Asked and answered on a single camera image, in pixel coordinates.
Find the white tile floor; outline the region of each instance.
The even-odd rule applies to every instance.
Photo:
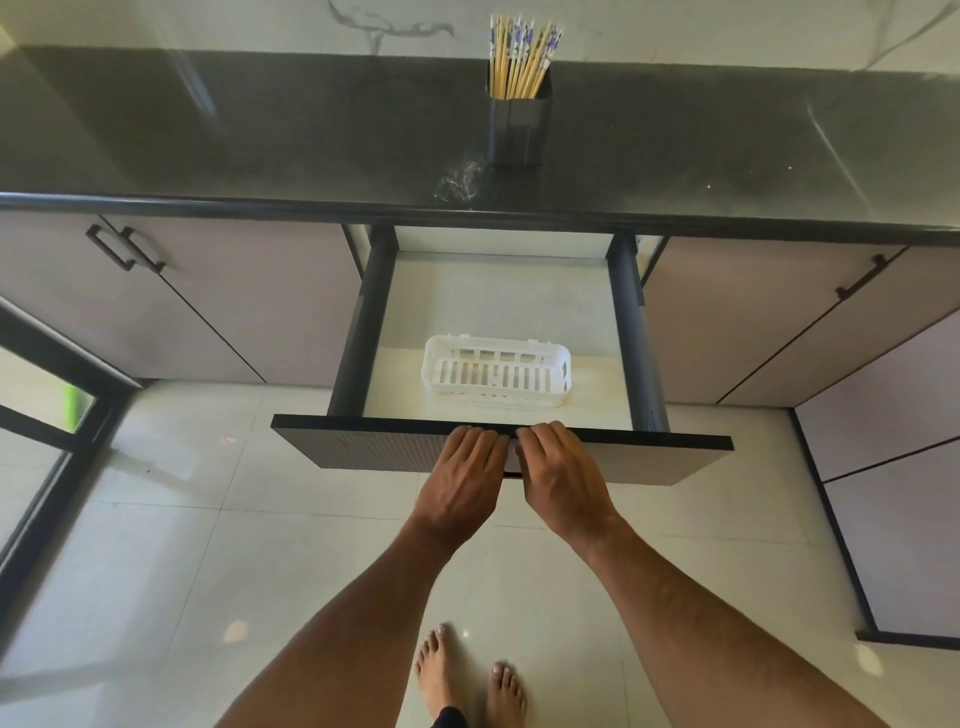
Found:
[[[328,394],[161,384],[143,393],[0,662],[3,726],[209,726],[388,544],[422,476],[322,472],[269,428]],[[669,559],[892,725],[955,726],[960,655],[861,645],[852,591],[786,416],[672,407],[736,454],[672,489],[614,485]],[[592,574],[507,481],[424,628],[452,620],[476,669],[514,661],[531,725],[666,726]],[[398,725],[428,723],[410,685]]]

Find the black cabinet handle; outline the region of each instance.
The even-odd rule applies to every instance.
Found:
[[[890,265],[890,261],[880,253],[874,255],[871,260],[874,262],[874,267],[867,271],[867,273],[863,275],[863,278],[854,283],[850,288],[844,288],[842,286],[837,288],[837,298],[845,301],[871,280],[879,276],[883,272],[883,269]]]
[[[124,241],[124,244],[128,248],[130,248],[130,252],[136,255],[137,259],[143,265],[145,265],[147,268],[152,270],[154,273],[159,273],[164,268],[166,268],[167,264],[164,263],[162,260],[158,260],[156,263],[150,260],[150,258],[147,257],[147,254],[144,253],[142,250],[140,250],[140,247],[133,242],[132,236],[135,232],[136,231],[133,228],[127,225],[125,228],[123,228],[120,231],[120,239]]]
[[[89,230],[86,231],[86,237],[97,246],[100,250],[107,254],[107,257],[112,260],[114,263],[119,265],[125,271],[129,272],[133,265],[136,263],[135,260],[124,260],[118,254],[110,249],[110,246],[107,245],[103,240],[100,239],[100,232],[103,230],[99,225],[91,225]]]

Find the forearm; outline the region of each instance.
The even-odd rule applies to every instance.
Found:
[[[884,725],[625,522],[575,548],[610,594],[675,728]]]
[[[408,522],[241,693],[220,728],[392,728],[427,598],[451,554]]]

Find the cabinet door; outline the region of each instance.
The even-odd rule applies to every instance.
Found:
[[[259,381],[167,283],[123,270],[84,234],[92,215],[0,213],[0,295],[130,376]]]
[[[110,217],[272,384],[332,386],[360,288],[343,228]]]
[[[957,307],[960,307],[960,251],[910,248],[854,296],[805,331],[722,403],[797,406]],[[954,351],[957,346],[960,346],[958,341],[945,342],[945,347],[954,347]],[[942,355],[946,355],[946,349],[936,355],[931,352],[932,358],[918,357],[910,365],[912,377],[922,378],[925,367],[930,367],[930,376],[947,376],[943,368],[948,364]],[[960,386],[957,378],[960,360],[954,355],[952,362],[952,388],[945,380],[934,387],[940,389],[945,400],[949,400],[949,394],[955,394]],[[906,371],[898,375],[888,373],[883,386],[901,387],[904,383],[901,377],[907,374]],[[881,401],[884,395],[875,391],[869,397]],[[957,403],[958,398],[954,396],[952,401]],[[918,409],[923,407],[919,402],[916,406]],[[893,418],[903,416],[901,411],[891,410],[887,414]],[[873,427],[867,423],[865,426],[866,431]]]
[[[824,480],[960,437],[960,311],[797,407],[797,417]]]
[[[897,250],[671,238],[643,287],[664,397],[717,403]]]
[[[826,486],[882,630],[960,637],[957,473],[954,442]]]

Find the hand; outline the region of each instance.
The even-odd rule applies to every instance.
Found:
[[[596,461],[562,423],[520,427],[516,437],[527,503],[574,550],[622,521]]]
[[[453,430],[408,523],[439,536],[451,552],[460,547],[496,507],[509,443],[506,435],[489,429],[460,425]]]

